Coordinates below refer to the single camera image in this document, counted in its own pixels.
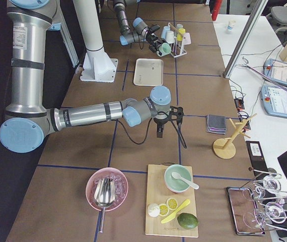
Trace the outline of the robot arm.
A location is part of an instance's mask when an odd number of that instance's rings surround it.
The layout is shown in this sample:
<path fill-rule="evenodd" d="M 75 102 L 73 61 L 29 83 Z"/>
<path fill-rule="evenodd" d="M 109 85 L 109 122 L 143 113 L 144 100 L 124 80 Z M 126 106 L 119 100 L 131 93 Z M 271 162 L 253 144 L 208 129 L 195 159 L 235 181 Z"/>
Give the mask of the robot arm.
<path fill-rule="evenodd" d="M 130 29 L 125 8 L 128 5 L 139 3 L 139 1 L 126 1 L 126 0 L 114 0 L 113 8 L 118 19 L 120 28 L 120 42 L 122 45 L 128 45 L 133 42 L 147 41 L 149 43 L 149 49 L 156 53 L 158 56 L 165 56 L 170 54 L 171 48 L 168 42 L 164 38 L 159 38 L 155 32 L 160 29 L 160 26 L 154 24 L 148 26 L 143 19 L 136 18 L 133 21 L 134 31 Z"/>
<path fill-rule="evenodd" d="M 98 21 L 97 1 L 73 1 L 77 20 L 85 44 L 83 81 L 108 82 L 115 79 L 118 59 L 105 52 Z M 113 1 L 114 11 L 121 30 L 120 42 L 127 45 L 147 41 L 149 49 L 162 57 L 171 53 L 170 42 L 155 34 L 159 25 L 148 26 L 141 18 L 133 22 L 134 32 L 129 28 L 126 6 L 140 1 Z M 0 127 L 0 142 L 8 150 L 28 153 L 38 148 L 46 136 L 65 128 L 87 126 L 103 122 L 118 122 L 128 138 L 141 145 L 147 139 L 152 120 L 157 124 L 157 137 L 162 138 L 164 124 L 174 127 L 183 148 L 187 148 L 181 132 L 183 108 L 170 105 L 170 90 L 157 84 L 143 100 L 129 98 L 123 101 L 58 108 L 67 93 L 67 83 L 59 84 L 64 91 L 55 91 L 56 101 L 49 101 L 49 91 L 43 105 L 43 78 L 45 69 L 46 34 L 59 31 L 73 68 L 80 59 L 64 19 L 60 1 L 7 1 L 7 16 L 13 23 L 13 55 L 11 59 L 11 103 L 5 108 L 4 122 Z M 144 140 L 134 141 L 128 134 L 124 118 L 130 127 L 149 119 Z"/>

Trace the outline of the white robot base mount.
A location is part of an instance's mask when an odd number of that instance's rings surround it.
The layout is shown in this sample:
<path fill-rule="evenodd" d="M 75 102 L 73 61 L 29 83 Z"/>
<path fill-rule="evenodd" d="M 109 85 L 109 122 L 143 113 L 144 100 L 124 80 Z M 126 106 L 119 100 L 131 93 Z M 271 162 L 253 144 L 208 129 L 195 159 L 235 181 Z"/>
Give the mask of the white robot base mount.
<path fill-rule="evenodd" d="M 82 81 L 113 82 L 118 65 L 104 50 L 95 1 L 73 1 L 86 47 Z"/>

